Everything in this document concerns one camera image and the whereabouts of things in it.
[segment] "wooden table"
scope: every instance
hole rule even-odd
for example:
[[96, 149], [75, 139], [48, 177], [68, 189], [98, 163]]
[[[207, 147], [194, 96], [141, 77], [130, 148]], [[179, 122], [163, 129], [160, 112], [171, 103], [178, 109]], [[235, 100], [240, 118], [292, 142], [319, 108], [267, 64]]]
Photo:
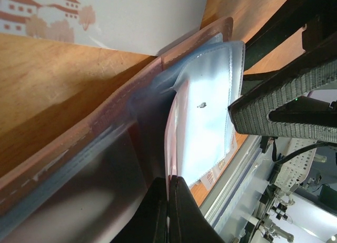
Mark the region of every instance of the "wooden table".
[[[286, 0], [207, 0], [202, 27], [234, 18], [247, 41]], [[301, 34], [248, 72], [271, 71], [303, 51]], [[0, 177], [87, 116], [154, 57], [0, 35]], [[239, 137], [239, 144], [244, 138]], [[193, 192], [200, 204], [207, 191]]]

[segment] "tree illustration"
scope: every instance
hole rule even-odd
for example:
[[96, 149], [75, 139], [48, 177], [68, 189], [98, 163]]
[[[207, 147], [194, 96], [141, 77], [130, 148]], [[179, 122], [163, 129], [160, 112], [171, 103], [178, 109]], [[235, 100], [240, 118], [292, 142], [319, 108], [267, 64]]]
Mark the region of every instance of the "tree illustration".
[[32, 15], [29, 19], [26, 19], [26, 34], [31, 37], [45, 38], [47, 23], [38, 18], [37, 15]]
[[90, 24], [94, 24], [96, 21], [95, 11], [92, 6], [83, 7], [82, 10], [78, 11], [78, 16], [80, 18], [78, 23], [82, 25], [85, 31]]
[[74, 29], [66, 19], [56, 21], [46, 28], [46, 39], [74, 43]]

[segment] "building print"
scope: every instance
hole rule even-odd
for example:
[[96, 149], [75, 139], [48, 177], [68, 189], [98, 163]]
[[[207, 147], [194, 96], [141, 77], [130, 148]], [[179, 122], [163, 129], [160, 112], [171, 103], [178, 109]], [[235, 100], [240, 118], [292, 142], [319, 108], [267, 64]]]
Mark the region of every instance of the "building print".
[[0, 30], [26, 35], [26, 19], [36, 15], [40, 7], [33, 0], [0, 0]]
[[0, 0], [0, 32], [73, 43], [74, 28], [86, 31], [95, 23], [92, 6], [82, 7], [78, 0], [47, 1]]

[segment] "perforated metal plate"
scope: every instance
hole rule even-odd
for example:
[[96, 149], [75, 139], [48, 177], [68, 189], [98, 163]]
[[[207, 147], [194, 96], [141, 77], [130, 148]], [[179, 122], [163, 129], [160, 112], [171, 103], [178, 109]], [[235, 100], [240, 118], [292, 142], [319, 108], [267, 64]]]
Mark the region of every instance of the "perforated metal plate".
[[[285, 155], [316, 142], [317, 140], [310, 139], [291, 139]], [[316, 149], [312, 149], [285, 163], [277, 176], [275, 185], [287, 195], [294, 192], [308, 176], [315, 153]]]

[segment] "pagoda illustration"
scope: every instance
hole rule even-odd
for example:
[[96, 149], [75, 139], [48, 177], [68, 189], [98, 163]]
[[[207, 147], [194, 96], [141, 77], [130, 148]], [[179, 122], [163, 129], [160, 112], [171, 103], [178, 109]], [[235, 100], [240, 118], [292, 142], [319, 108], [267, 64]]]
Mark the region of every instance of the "pagoda illustration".
[[74, 31], [87, 31], [95, 20], [92, 6], [78, 0], [0, 0], [3, 33], [74, 43]]

